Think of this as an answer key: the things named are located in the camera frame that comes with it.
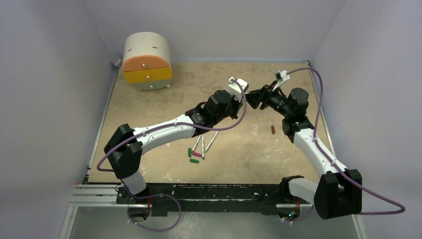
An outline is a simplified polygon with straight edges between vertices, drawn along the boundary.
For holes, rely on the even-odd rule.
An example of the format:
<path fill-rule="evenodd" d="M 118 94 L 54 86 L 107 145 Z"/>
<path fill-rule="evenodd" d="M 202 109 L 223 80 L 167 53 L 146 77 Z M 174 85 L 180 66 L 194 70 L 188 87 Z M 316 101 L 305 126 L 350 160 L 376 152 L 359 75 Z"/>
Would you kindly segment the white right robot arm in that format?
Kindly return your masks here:
<path fill-rule="evenodd" d="M 309 94 L 302 88 L 294 88 L 288 96 L 274 85 L 246 94 L 253 108 L 270 107 L 280 113 L 283 133 L 304 154 L 319 175 L 313 183 L 303 176 L 290 176 L 280 183 L 280 198 L 287 203 L 301 198 L 311 203 L 322 219 L 358 214 L 362 210 L 362 176 L 356 169 L 348 169 L 333 157 L 307 117 Z"/>

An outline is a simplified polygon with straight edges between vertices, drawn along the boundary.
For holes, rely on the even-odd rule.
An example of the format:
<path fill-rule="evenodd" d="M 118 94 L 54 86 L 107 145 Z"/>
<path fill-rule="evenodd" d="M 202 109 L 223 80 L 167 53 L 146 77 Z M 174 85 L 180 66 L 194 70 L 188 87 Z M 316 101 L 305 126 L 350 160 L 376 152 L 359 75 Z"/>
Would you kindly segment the white pen green end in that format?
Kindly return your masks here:
<path fill-rule="evenodd" d="M 208 152 L 208 151 L 209 151 L 209 149 L 211 148 L 212 144 L 215 142 L 215 139 L 217 138 L 218 134 L 219 134 L 219 131 L 217 131 L 217 132 L 213 135 L 213 137 L 211 138 L 211 140 L 210 140 L 209 144 L 208 144 L 208 145 L 206 146 L 206 148 L 205 148 L 205 152 Z"/>

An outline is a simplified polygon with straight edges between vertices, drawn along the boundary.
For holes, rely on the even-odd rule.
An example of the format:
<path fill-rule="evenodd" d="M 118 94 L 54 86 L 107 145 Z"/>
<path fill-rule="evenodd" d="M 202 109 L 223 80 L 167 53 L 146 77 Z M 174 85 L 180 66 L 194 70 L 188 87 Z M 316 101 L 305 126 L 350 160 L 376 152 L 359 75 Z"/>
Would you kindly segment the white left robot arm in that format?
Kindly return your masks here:
<path fill-rule="evenodd" d="M 104 157 L 97 164 L 103 171 L 102 163 L 107 160 L 113 172 L 129 190 L 129 197 L 141 204 L 148 199 L 147 184 L 139 171 L 141 157 L 162 145 L 176 140 L 193 138 L 209 131 L 220 131 L 216 125 L 226 118 L 241 122 L 238 116 L 245 100 L 245 91 L 240 88 L 218 90 L 206 102 L 179 117 L 148 127 L 131 128 L 120 125 L 104 148 Z"/>

